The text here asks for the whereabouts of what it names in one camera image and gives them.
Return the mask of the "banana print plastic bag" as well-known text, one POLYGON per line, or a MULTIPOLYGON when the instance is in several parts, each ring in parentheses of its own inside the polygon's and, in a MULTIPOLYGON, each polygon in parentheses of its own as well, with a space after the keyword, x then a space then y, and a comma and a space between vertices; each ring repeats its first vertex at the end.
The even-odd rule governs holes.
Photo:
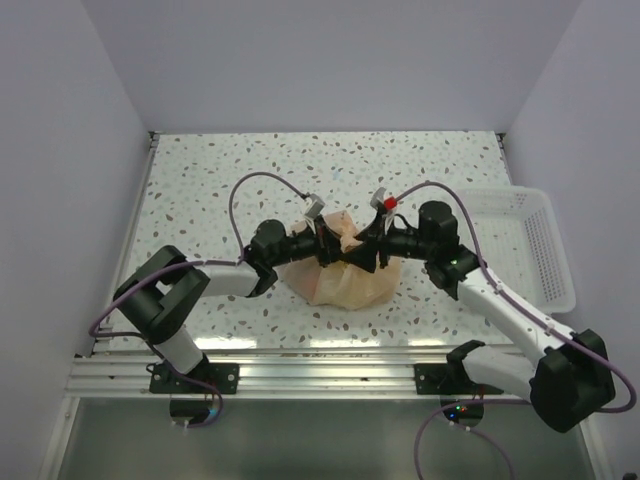
POLYGON ((399 286, 402 262, 391 259, 375 273, 339 261, 321 267, 315 258, 276 268, 278 277, 310 305, 360 310, 390 302, 399 286))

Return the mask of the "white perforated plastic basket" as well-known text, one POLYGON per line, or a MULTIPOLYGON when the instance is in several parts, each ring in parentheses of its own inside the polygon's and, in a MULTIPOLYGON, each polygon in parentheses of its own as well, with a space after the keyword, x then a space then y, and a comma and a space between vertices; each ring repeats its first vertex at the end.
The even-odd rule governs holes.
POLYGON ((551 202, 537 189, 476 187, 458 191, 483 258, 497 277, 548 314, 576 306, 576 295, 551 202))

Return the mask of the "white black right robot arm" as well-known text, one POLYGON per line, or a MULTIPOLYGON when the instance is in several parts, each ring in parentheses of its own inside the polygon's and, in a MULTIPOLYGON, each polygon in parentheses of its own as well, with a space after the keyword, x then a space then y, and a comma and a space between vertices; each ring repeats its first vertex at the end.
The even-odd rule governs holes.
POLYGON ((520 349, 503 354, 478 340, 447 355, 445 379, 451 389, 468 392, 476 385, 495 387, 532 405, 553 430, 565 433, 600 411, 615 397, 606 366, 603 339, 555 322, 499 281, 487 263, 460 241, 458 221, 441 201, 421 205, 418 225, 393 224, 397 202, 372 203, 374 220, 358 235, 354 254, 372 267, 391 258, 421 260, 432 284, 484 316, 520 349))

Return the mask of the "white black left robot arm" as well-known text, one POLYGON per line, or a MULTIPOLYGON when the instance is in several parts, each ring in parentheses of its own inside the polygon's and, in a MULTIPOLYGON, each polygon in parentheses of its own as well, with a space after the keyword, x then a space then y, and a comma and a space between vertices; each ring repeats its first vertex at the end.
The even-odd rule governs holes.
POLYGON ((172 370, 175 384, 193 393, 207 383, 208 361, 185 322, 201 298, 257 297, 278 279, 276 267, 307 258, 327 265, 341 255, 340 235, 321 217, 291 233, 280 221, 266 220, 238 261, 188 261, 176 247, 162 248, 118 288, 114 303, 172 370))

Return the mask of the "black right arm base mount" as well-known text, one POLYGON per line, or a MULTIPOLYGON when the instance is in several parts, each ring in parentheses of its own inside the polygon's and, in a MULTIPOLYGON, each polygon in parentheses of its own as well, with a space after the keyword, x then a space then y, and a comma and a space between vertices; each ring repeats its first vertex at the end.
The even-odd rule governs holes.
POLYGON ((484 342, 471 340, 450 351, 442 363, 414 364, 416 393, 439 396, 502 394, 503 391, 494 386, 472 381, 463 368, 462 361, 484 346, 484 342))

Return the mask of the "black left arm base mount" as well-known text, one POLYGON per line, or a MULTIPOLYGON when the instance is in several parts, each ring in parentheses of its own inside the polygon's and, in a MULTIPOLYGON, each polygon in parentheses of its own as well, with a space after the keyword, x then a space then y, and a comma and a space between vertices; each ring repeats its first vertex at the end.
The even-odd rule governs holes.
POLYGON ((152 394, 222 394, 237 393, 240 379, 238 363, 212 363, 206 356, 189 372, 180 373, 166 360, 148 364, 149 391, 152 394))

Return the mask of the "aluminium table frame rail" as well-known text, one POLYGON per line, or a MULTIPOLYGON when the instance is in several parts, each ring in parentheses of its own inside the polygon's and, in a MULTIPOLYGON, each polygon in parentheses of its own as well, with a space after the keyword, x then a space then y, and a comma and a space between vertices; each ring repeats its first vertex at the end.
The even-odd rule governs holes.
MULTIPOLYGON (((458 191, 512 186, 491 131, 156 132, 150 156, 122 275, 165 243, 194 259, 235 258, 235 231, 249 235, 266 217, 299 218, 295 189, 317 192, 329 209, 346 209, 358 222, 379 187, 402 196, 407 216, 424 201, 442 200, 462 242, 481 251, 458 191)), ((404 264, 397 293, 382 306, 310 306, 277 283, 255 301, 206 298, 187 328, 212 361, 240 365, 246 399, 409 399, 413 365, 440 362, 468 340, 522 354, 484 316, 433 287, 419 262, 404 264)))

